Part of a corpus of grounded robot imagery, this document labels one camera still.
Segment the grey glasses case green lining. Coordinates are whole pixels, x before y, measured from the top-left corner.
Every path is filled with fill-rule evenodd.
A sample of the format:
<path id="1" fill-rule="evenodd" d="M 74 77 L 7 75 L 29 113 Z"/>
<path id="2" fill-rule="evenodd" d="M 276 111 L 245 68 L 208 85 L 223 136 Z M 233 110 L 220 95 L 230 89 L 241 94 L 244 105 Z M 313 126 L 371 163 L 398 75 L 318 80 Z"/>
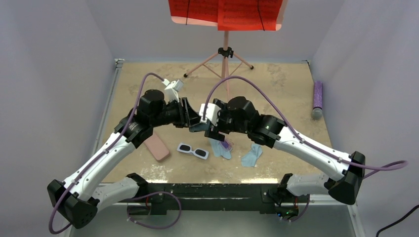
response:
<path id="1" fill-rule="evenodd" d="M 208 129 L 209 125 L 206 123 L 199 123 L 189 128 L 190 132 L 203 132 Z"/>

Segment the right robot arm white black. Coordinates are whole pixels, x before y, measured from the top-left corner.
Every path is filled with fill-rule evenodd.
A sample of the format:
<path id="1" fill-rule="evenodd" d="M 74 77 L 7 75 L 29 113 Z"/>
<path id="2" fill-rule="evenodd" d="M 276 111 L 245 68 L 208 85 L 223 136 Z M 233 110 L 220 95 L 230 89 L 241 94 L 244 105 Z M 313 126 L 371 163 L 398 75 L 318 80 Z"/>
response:
<path id="1" fill-rule="evenodd" d="M 318 175 L 284 175 L 277 188 L 280 199 L 289 201 L 305 195 L 329 195 L 353 205 L 356 202 L 365 170 L 365 155 L 351 154 L 327 147 L 272 115 L 260 114 L 252 102 L 238 96 L 225 103 L 214 99 L 202 104 L 199 115 L 209 124 L 205 136 L 223 141 L 226 134 L 246 134 L 255 144 L 291 154 L 321 171 Z"/>

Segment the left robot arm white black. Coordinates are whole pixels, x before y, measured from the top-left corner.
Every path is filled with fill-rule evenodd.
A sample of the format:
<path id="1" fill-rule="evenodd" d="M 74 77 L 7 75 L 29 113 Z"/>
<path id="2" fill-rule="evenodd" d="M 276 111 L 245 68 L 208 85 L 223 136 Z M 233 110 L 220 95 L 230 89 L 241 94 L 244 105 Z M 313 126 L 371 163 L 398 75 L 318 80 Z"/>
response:
<path id="1" fill-rule="evenodd" d="M 69 222 L 69 227 L 81 229 L 99 211 L 112 204 L 122 200 L 141 202 L 151 196 L 148 182 L 136 173 L 107 186 L 102 187 L 100 183 L 117 164 L 153 135 L 155 127 L 172 124 L 190 129 L 203 121 L 203 114 L 196 112 L 186 97 L 172 97 L 167 102 L 160 90 L 138 93 L 133 108 L 120 120 L 105 144 L 64 181 L 54 179 L 48 184 L 53 205 L 50 232 L 59 233 L 52 226 L 56 213 Z"/>

